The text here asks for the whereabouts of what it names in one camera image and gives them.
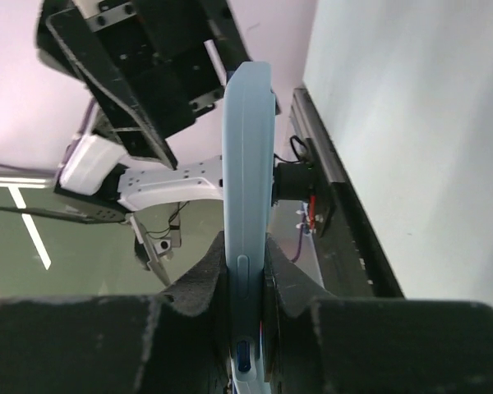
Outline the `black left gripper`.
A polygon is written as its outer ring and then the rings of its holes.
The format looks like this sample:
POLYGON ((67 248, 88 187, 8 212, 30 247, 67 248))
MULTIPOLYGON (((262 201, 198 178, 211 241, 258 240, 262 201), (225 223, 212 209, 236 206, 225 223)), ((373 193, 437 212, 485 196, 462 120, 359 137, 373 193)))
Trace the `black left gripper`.
POLYGON ((49 67, 82 80, 99 105, 93 130, 128 156, 177 159, 166 139, 223 97, 218 69, 250 54, 229 1, 74 1, 43 7, 36 45, 49 67))

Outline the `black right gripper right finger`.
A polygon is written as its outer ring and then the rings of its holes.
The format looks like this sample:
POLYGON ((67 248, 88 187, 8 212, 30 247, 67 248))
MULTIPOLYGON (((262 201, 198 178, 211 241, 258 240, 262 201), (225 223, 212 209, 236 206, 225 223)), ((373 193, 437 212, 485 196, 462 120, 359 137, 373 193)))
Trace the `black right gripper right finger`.
POLYGON ((337 297, 266 244, 265 364, 275 393, 493 393, 493 308, 337 297))

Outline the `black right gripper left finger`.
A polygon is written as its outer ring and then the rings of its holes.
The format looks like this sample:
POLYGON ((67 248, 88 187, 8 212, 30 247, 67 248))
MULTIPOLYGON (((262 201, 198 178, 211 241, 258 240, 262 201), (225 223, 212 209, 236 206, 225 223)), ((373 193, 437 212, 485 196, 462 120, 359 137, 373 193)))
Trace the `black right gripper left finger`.
POLYGON ((222 393, 224 237, 153 295, 0 299, 0 393, 222 393))

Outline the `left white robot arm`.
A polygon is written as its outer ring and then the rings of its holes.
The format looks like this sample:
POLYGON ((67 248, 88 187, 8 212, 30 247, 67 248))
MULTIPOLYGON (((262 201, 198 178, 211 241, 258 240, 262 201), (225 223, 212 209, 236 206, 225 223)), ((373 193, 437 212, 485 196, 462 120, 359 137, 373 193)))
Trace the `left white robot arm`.
POLYGON ((242 101, 259 76, 288 94, 302 75, 310 4, 242 28, 228 1, 44 1, 36 45, 46 64, 92 93, 54 191, 83 223, 185 200, 265 206, 273 145, 254 129, 267 107, 242 101), (168 139, 224 105, 223 152, 181 166, 168 139))

